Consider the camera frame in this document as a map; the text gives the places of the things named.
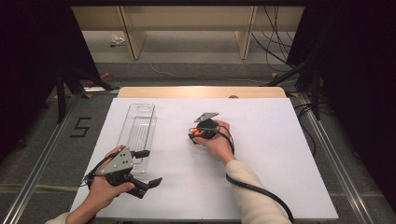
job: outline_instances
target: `aluminum rail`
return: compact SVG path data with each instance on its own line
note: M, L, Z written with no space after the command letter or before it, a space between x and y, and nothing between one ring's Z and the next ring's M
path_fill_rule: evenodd
M58 142L62 137L64 127L67 124L70 114L72 113L80 97L81 96L79 94L73 95L71 97L64 119L61 123L56 124L48 143L44 147L43 152L35 163L35 167L32 169L32 172L29 174L29 177L23 184L21 191L14 200L13 204L9 207L6 218L3 221L4 224L16 224L21 218L26 205L29 203L29 200L32 197L38 180L42 176L44 169L50 161L53 151L55 151Z
M302 104L310 103L305 93L301 93L300 95L300 101ZM320 120L317 120L311 111L308 112L308 117L320 143L322 144L326 152L330 164L332 165L332 169L334 170L334 173L337 176L338 181L340 182L341 187L343 188L344 193L348 198L353 211L355 212L356 218L358 219L359 223L374 223L373 218L370 215L363 198L359 195L358 190L350 179L344 164L341 162L340 157L338 156L337 151L332 145L329 136L326 134L326 131L324 130Z

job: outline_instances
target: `transparent container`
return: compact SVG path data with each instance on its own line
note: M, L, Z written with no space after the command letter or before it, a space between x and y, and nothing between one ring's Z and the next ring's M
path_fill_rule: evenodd
M130 151L151 150L156 122L155 105L130 105L117 146L127 146ZM143 174L147 171L149 157L134 158L133 163L131 173Z

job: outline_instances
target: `white table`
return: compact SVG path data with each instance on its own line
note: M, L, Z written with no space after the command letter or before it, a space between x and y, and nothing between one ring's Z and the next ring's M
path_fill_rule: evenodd
M224 167L187 136L204 112L228 121L235 156L249 164L268 190L280 197L297 220L338 216L323 184L302 129L287 98L114 99L92 154L88 173L118 142L130 104L155 104L157 124L142 181L163 177L143 199L122 194L97 217L117 220L231 221L240 218ZM80 188L72 210L88 188Z

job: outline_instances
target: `white sleeve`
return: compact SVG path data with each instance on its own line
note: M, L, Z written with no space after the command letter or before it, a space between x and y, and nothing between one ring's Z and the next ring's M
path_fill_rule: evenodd
M229 161L225 169L232 179L264 189L256 174L241 161ZM273 199L237 186L233 186L233 193L243 224L290 224L287 216Z
M46 224L65 224L68 215L69 213L63 213L60 216L56 217L55 219L51 219L47 221Z

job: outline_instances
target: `human hand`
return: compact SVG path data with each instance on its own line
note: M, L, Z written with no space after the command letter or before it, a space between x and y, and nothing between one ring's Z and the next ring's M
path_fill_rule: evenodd
M123 149L125 149L125 146L116 147L109 151L106 157ZM105 161L99 169L108 165L110 161L111 159ZM75 211L67 216L66 223L86 223L100 210L108 207L115 197L133 188L134 184L130 182L114 187L107 182L104 176L94 177L87 198Z
M230 124L218 119L214 119L219 126L219 131L223 134L225 134L227 137L230 138ZM194 137L192 139L195 143L202 145L204 147L207 147L209 151L214 155L215 157L221 159L221 161L225 164L227 164L228 161L235 160L235 156L233 155L232 148L230 146L230 143L228 140L219 135L216 134L213 138L211 139L204 139L202 137Z

